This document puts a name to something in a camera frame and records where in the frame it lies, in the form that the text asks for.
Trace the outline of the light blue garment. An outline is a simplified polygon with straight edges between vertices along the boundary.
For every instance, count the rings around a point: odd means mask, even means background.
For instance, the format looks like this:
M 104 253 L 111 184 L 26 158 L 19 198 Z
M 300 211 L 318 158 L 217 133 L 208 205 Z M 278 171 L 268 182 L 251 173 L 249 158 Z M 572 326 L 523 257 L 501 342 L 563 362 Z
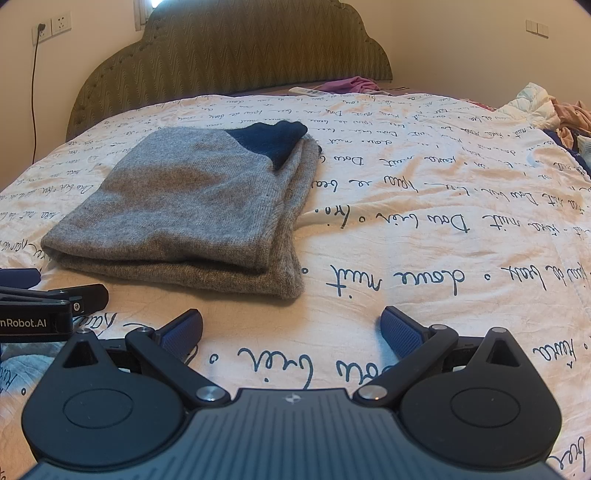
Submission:
M 585 172 L 591 176 L 591 138 L 578 135 L 574 143 L 575 159 Z

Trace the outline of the bright window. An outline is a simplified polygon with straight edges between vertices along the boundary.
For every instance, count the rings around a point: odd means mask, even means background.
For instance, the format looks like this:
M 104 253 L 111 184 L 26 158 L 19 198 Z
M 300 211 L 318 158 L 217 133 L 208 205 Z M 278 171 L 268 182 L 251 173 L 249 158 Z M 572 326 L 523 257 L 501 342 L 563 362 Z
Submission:
M 136 31 L 144 28 L 151 13 L 161 0 L 133 0 L 134 27 Z

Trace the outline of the purple garment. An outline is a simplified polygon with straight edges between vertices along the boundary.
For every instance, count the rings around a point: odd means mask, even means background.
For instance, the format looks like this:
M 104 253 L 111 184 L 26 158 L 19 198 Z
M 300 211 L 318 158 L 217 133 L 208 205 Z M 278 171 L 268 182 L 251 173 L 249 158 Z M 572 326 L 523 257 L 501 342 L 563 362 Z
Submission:
M 317 89 L 332 94 L 372 93 L 382 90 L 374 80 L 360 76 L 325 82 L 318 85 Z

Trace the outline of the white quilted garment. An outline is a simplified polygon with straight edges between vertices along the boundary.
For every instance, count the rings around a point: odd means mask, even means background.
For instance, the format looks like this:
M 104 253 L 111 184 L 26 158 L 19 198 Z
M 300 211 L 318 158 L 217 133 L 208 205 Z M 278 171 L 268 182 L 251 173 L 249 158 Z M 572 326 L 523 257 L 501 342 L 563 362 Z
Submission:
M 557 130 L 560 119 L 554 107 L 555 98 L 540 85 L 529 82 L 517 96 L 497 109 L 514 120 L 524 121 L 542 130 Z

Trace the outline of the grey navy knit sweater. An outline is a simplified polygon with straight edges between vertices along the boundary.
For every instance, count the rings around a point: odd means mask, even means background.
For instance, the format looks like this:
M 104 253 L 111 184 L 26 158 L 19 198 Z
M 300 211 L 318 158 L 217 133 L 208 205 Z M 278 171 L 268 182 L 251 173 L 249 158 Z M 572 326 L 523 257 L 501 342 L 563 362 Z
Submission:
M 43 250 L 86 273 L 297 298 L 294 224 L 321 154 L 300 122 L 155 131 L 43 237 Z

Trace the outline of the white wall light switch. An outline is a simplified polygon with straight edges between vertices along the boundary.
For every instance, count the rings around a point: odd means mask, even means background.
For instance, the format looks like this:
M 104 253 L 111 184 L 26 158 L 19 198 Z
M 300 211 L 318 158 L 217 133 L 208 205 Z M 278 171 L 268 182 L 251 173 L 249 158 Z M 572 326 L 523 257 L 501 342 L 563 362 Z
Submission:
M 550 36 L 549 26 L 533 20 L 525 22 L 525 28 L 528 33 L 548 39 Z

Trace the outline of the olive green upholstered headboard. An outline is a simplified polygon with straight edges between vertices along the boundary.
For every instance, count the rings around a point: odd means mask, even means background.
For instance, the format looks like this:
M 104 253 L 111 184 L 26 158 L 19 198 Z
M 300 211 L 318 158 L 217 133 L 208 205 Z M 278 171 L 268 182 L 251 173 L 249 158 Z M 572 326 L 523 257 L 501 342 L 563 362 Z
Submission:
M 390 81 L 383 47 L 339 1 L 164 1 L 141 39 L 104 60 L 72 107 L 67 139 L 111 116 L 202 94 L 362 76 Z

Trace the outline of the peach crumpled garment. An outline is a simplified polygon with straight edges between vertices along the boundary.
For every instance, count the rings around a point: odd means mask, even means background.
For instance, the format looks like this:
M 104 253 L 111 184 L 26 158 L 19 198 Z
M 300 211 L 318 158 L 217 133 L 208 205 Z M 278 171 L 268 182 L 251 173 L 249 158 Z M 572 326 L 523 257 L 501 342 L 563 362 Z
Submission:
M 573 148 L 576 135 L 590 136 L 591 113 L 581 101 L 574 104 L 563 103 L 556 97 L 552 97 L 551 101 L 559 118 L 556 132 L 566 148 Z

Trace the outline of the white wall socket pair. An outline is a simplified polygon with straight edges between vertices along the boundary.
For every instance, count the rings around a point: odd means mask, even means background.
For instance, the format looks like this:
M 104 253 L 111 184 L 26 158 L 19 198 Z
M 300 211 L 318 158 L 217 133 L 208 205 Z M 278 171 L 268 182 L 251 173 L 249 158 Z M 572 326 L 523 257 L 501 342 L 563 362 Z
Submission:
M 41 21 L 31 29 L 32 45 L 46 41 L 56 35 L 61 35 L 72 29 L 71 13 L 66 12 L 50 19 Z

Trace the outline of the white power strip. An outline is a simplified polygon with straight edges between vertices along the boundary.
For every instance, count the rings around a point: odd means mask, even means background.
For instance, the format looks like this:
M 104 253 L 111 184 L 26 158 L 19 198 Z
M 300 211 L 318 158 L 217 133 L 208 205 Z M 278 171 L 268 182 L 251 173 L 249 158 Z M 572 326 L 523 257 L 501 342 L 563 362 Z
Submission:
M 311 89 L 311 88 L 307 88 L 307 87 L 301 87 L 301 86 L 291 87 L 289 92 L 290 92 L 290 94 L 294 94 L 294 95 L 304 95 L 304 96 L 310 96 L 310 97 L 322 97 L 322 96 L 329 95 L 329 92 L 325 92 L 325 91 L 318 90 L 318 89 Z

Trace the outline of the white script-print bedspread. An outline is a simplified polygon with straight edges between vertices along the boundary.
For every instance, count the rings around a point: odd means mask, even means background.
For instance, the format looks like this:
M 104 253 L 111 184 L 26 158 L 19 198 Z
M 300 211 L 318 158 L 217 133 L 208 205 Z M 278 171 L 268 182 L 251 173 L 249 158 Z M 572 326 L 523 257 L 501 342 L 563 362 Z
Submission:
M 322 148 L 294 230 L 304 293 L 286 303 L 109 280 L 99 337 L 195 308 L 192 367 L 228 391 L 356 390 L 394 365 L 378 327 L 393 305 L 466 336 L 511 331 L 563 427 L 550 464 L 590 475 L 590 181 L 543 131 L 448 97 L 201 96 L 120 114 L 62 145 L 1 195 L 1 264 L 41 288 L 84 285 L 42 237 L 148 134 L 298 121 Z

